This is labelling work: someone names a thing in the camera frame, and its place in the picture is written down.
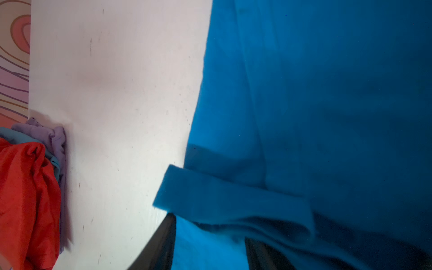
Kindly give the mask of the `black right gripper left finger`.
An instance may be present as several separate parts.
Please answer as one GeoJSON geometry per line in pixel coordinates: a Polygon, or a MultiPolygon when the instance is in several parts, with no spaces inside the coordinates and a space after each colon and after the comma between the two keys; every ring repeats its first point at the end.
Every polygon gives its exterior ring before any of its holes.
{"type": "Polygon", "coordinates": [[[128,270],[171,270],[175,236],[176,216],[168,213],[128,270]]]}

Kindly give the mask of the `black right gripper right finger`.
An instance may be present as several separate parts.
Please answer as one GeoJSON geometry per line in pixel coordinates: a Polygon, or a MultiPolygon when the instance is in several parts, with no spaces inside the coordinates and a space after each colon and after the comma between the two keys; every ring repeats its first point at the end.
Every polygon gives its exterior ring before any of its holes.
{"type": "Polygon", "coordinates": [[[246,238],[245,247],[250,270],[296,270],[287,257],[264,243],[246,238]]]}

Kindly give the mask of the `blue t shirt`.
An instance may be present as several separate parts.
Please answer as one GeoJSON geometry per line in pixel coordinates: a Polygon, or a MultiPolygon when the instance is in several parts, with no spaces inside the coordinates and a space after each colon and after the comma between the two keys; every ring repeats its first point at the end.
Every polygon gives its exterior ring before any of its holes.
{"type": "Polygon", "coordinates": [[[214,1],[182,167],[155,207],[173,269],[432,262],[432,3],[214,1]]]}

